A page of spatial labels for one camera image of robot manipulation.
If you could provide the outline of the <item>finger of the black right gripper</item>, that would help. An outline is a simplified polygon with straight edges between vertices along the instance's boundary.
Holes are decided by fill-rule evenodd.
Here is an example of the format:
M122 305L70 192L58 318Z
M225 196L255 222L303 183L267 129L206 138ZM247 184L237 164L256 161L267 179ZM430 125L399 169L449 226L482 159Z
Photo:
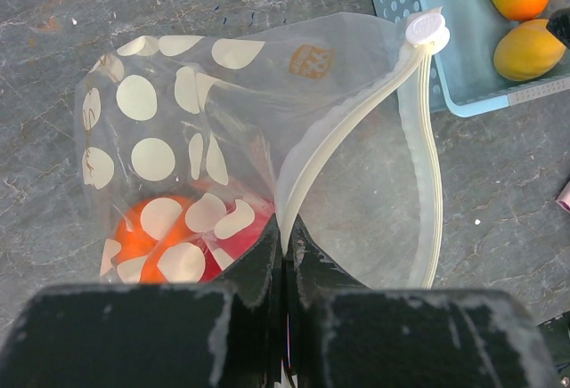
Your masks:
M546 29L567 49L570 48L570 9L560 9L551 14Z

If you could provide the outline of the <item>clear polka dot zip bag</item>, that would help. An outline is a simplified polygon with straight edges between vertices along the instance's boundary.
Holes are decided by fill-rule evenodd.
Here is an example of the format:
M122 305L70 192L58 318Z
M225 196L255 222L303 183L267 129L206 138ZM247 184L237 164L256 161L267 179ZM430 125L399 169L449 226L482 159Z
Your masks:
M102 239L148 199L197 200L194 183L238 182L274 206L284 254L296 220L371 288L429 288L443 187L429 110L440 9L398 22L339 12L249 36L139 36L76 88L75 138Z

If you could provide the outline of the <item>bright red apple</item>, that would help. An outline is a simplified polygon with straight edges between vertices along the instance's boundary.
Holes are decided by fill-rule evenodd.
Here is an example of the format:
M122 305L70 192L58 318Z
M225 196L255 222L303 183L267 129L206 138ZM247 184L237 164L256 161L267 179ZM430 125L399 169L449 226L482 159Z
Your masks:
M274 206L235 181L225 186L198 181L193 189L197 200L186 210L185 224L206 252L206 269L200 279L205 282L248 252L273 215Z

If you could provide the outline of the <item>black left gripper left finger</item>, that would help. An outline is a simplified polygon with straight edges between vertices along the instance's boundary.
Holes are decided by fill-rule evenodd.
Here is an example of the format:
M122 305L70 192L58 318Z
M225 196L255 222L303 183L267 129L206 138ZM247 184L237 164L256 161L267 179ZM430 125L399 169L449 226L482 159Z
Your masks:
M39 291L1 350L4 387L272 387L281 379L275 220L202 284Z

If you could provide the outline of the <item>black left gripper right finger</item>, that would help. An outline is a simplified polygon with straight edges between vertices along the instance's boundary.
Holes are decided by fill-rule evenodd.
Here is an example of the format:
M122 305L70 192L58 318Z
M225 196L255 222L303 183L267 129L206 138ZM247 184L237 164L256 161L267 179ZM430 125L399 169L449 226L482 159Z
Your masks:
M285 256L285 372L299 387L558 387L539 329L510 295L366 287L296 220Z

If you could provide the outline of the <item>orange tangerine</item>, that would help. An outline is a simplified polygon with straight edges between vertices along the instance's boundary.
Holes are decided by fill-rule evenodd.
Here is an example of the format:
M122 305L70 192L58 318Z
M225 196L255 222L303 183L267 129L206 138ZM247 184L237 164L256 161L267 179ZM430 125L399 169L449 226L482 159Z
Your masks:
M134 205L119 222L115 240L118 275L125 282L190 282L207 273L205 247L183 220L192 201L166 195Z

